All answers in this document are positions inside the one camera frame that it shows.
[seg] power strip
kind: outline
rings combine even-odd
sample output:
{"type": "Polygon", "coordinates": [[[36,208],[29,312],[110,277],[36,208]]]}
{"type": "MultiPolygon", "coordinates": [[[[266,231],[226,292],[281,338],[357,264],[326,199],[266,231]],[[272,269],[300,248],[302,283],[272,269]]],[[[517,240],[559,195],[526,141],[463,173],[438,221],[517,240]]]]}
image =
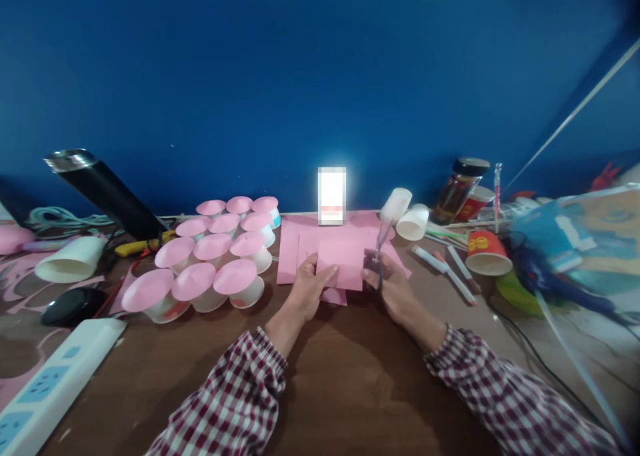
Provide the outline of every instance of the power strip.
{"type": "Polygon", "coordinates": [[[88,319],[0,413],[0,456],[35,456],[126,327],[88,319]]]}

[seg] red cup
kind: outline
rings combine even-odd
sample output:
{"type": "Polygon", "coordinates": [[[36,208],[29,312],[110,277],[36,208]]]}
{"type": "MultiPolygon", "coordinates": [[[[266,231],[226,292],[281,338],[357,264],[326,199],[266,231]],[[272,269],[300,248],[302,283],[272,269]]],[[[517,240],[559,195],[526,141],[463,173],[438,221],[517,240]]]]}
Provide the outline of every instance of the red cup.
{"type": "Polygon", "coordinates": [[[469,235],[465,264],[474,273],[486,276],[502,276],[513,268],[505,247],[490,231],[474,231],[469,235]]]}
{"type": "Polygon", "coordinates": [[[495,198],[495,193],[485,187],[476,186],[471,192],[462,209],[455,217],[456,221],[468,221],[478,216],[484,206],[488,205],[495,198]]]}

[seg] metal lid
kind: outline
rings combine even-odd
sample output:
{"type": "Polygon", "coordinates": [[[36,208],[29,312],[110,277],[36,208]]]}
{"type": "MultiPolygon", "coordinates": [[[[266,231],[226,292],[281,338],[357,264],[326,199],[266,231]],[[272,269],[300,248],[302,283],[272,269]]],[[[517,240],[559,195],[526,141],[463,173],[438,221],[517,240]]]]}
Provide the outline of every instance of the metal lid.
{"type": "Polygon", "coordinates": [[[453,164],[454,172],[470,177],[482,176],[490,167],[490,162],[484,159],[469,157],[458,158],[453,164]]]}
{"type": "Polygon", "coordinates": [[[98,158],[86,149],[65,149],[56,151],[44,158],[54,173],[66,173],[93,166],[98,162],[98,158]]]}

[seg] checkered shirt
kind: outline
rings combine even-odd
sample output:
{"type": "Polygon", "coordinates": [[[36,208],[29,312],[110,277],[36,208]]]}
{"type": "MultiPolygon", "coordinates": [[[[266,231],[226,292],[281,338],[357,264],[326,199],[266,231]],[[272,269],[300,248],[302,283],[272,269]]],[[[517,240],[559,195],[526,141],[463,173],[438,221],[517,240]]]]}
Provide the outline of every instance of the checkered shirt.
{"type": "MultiPolygon", "coordinates": [[[[427,368],[455,390],[508,454],[618,454],[611,436],[560,395],[498,358],[471,331],[449,326],[427,368]]],[[[287,363],[262,328],[245,332],[206,382],[169,417],[148,455],[253,455],[278,418],[287,363]]]]}

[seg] bright light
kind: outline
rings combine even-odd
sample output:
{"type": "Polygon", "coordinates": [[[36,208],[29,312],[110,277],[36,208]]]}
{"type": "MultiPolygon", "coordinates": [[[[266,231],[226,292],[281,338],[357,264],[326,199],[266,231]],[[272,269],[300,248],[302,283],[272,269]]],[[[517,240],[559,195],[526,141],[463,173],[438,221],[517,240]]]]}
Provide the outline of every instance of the bright light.
{"type": "Polygon", "coordinates": [[[318,168],[318,224],[342,225],[347,219],[347,168],[318,168]]]}

